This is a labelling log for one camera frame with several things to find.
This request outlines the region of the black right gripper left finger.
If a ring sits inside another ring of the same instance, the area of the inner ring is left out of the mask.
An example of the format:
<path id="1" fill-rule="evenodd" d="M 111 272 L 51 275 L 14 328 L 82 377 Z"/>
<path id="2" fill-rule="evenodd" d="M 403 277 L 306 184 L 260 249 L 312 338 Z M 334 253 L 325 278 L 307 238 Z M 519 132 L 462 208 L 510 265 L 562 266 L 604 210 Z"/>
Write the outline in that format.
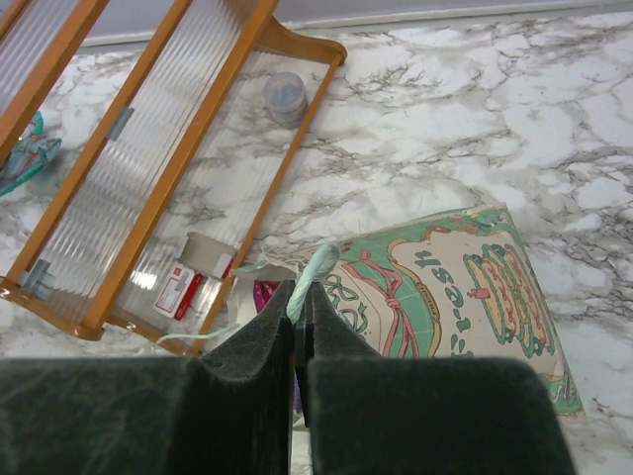
<path id="1" fill-rule="evenodd" d="M 293 292 L 203 356 L 5 359 L 5 474 L 286 474 Z"/>

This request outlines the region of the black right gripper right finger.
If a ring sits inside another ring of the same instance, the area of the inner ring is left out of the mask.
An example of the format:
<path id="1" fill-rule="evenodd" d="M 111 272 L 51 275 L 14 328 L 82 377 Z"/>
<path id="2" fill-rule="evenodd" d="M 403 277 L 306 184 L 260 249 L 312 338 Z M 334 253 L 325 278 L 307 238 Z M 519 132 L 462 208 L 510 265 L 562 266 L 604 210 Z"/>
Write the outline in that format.
<path id="1" fill-rule="evenodd" d="M 303 310 L 316 474 L 572 474 L 547 392 L 507 358 L 381 356 L 320 284 Z"/>

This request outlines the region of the green patterned paper bag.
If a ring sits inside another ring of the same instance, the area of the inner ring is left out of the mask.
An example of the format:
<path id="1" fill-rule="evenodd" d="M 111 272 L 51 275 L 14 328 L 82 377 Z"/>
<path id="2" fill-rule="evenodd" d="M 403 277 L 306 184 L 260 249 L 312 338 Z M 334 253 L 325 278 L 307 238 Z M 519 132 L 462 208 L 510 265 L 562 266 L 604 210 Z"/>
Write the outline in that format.
<path id="1" fill-rule="evenodd" d="M 530 365 L 563 420 L 585 409 L 507 207 L 435 214 L 232 267 L 239 324 L 285 280 L 318 282 L 335 313 L 392 358 L 506 357 Z"/>

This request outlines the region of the teal snack packet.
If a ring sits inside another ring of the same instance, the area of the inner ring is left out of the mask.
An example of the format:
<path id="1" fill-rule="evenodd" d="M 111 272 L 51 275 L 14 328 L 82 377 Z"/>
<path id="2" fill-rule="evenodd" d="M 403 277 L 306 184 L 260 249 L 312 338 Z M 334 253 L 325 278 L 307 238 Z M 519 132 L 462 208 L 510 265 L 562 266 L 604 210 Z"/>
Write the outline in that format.
<path id="1" fill-rule="evenodd" d="M 61 139 L 45 132 L 45 121 L 36 111 L 28 126 L 1 166 L 1 195 L 20 187 L 43 171 L 56 157 Z"/>

